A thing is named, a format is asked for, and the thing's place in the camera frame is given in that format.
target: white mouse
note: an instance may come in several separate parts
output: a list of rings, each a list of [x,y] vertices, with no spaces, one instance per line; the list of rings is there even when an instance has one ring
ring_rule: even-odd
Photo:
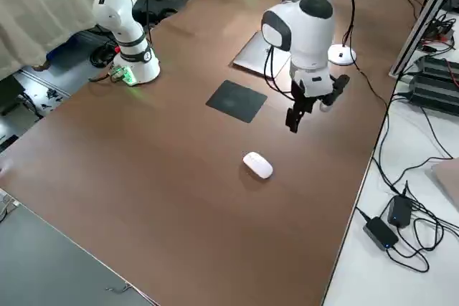
[[[273,167],[271,164],[256,152],[248,153],[242,161],[244,161],[244,164],[247,165],[250,170],[263,179],[267,179],[273,174]]]

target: power adapter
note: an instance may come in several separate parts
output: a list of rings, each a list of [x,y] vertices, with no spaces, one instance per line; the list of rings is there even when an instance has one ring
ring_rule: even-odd
[[[412,213],[412,202],[404,196],[395,196],[389,207],[387,222],[399,229],[410,225]]]
[[[399,241],[397,235],[379,217],[368,220],[364,232],[382,251],[391,249]]]

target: black mouse pad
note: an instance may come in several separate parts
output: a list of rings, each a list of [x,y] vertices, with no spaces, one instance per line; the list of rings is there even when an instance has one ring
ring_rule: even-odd
[[[248,87],[225,80],[206,105],[238,120],[251,123],[267,98]]]

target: white curtain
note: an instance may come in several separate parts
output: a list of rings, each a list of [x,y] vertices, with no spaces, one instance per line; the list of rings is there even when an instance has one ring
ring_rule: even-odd
[[[94,26],[93,0],[0,0],[0,79]]]

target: wooden table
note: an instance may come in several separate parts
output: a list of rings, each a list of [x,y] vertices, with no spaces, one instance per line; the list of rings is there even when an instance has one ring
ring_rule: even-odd
[[[160,78],[84,87],[0,157],[0,187],[163,306],[318,305],[384,105],[333,68],[345,93],[292,134],[289,101],[229,66],[276,1],[191,0],[153,31]],[[357,0],[353,44],[385,97],[410,16],[405,0]],[[252,123],[205,105],[224,80],[268,95]],[[250,151],[270,180],[247,172]]]

